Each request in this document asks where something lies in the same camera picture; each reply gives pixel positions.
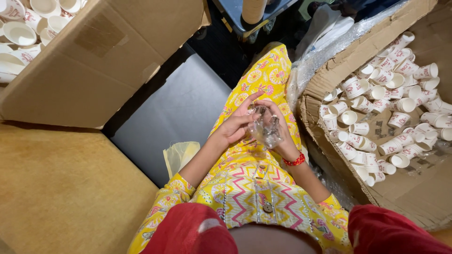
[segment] left hand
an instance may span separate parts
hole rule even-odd
[[[260,116],[259,114],[248,115],[248,107],[263,94],[263,91],[259,91],[248,96],[232,115],[214,131],[211,137],[217,139],[218,144],[224,149],[229,144],[241,139],[248,129],[248,123],[258,119]]]

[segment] right hand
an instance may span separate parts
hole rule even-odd
[[[277,147],[273,148],[273,151],[278,153],[287,161],[295,161],[298,157],[300,157],[300,151],[297,149],[292,137],[290,136],[289,128],[287,127],[286,119],[284,118],[283,113],[273,101],[258,100],[255,103],[257,105],[266,106],[279,119],[279,131],[283,141],[279,143]]]

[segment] yellow kurta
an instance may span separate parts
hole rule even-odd
[[[283,44],[270,43],[259,60],[240,79],[229,95],[212,132],[250,94],[263,90],[259,99],[274,101],[285,116],[290,134],[307,159],[293,113],[284,99],[291,62]],[[176,174],[158,193],[154,207],[138,230],[129,254],[141,252],[168,210],[182,202],[211,207],[228,228],[256,222],[280,225],[315,238],[324,253],[345,253],[351,249],[347,235],[348,213],[331,195],[315,204],[283,168],[280,156],[251,136],[229,146],[197,189]],[[271,207],[272,212],[263,207]]]

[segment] pink zigzag stripe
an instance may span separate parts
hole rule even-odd
[[[282,186],[286,187],[287,189],[282,190],[281,192],[286,194],[286,196],[288,196],[292,201],[290,201],[289,203],[287,203],[287,205],[284,207],[285,209],[289,210],[289,212],[295,216],[295,218],[298,219],[297,222],[295,222],[292,226],[290,226],[291,229],[295,229],[298,225],[300,225],[303,222],[303,219],[301,219],[294,211],[292,211],[292,209],[290,209],[289,206],[293,205],[296,203],[296,200],[293,199],[291,196],[289,196],[286,191],[291,190],[291,188],[287,187],[286,185],[284,185],[283,182],[279,182]]]
[[[276,169],[276,174],[278,174],[278,178],[273,178],[273,180],[281,180],[281,177],[279,176],[279,170]]]
[[[238,173],[236,173],[236,174],[233,174],[233,176],[237,176],[237,175],[240,175],[240,174],[244,174],[243,168],[240,167],[240,169],[242,170],[242,172],[238,172]],[[234,215],[234,216],[232,217],[232,220],[235,221],[235,222],[237,222],[237,223],[239,224],[239,226],[242,226],[242,224],[241,224],[240,222],[237,221],[237,217],[239,217],[240,215],[242,215],[242,214],[246,211],[245,207],[243,207],[243,206],[239,203],[239,201],[237,200],[237,197],[238,197],[238,196],[240,196],[240,195],[242,195],[242,194],[245,193],[245,190],[242,189],[242,187],[240,187],[240,186],[237,184],[237,182],[238,182],[238,181],[241,181],[241,180],[243,180],[243,177],[242,177],[242,178],[239,178],[239,179],[237,179],[237,180],[232,181],[239,189],[242,190],[240,193],[237,193],[236,195],[234,195],[234,196],[232,197],[232,199],[235,200],[235,202],[237,203],[237,205],[239,205],[240,208],[242,208],[242,211],[240,211],[239,213],[237,213],[236,215]]]

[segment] hand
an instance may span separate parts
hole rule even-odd
[[[248,107],[263,94],[263,91],[259,91],[248,96],[232,115],[212,133],[211,137],[215,138],[221,147],[226,149],[229,144],[241,139],[248,130],[248,123],[259,118],[259,114],[248,115]]]
[[[289,128],[287,127],[286,119],[284,119],[283,113],[279,110],[276,103],[272,101],[258,100],[256,101],[256,104],[266,106],[279,119],[279,134],[281,135],[283,141],[279,143],[277,147],[273,148],[273,151],[278,153],[287,161],[295,161],[298,157],[300,157],[300,151],[297,149],[292,137],[290,136]]]

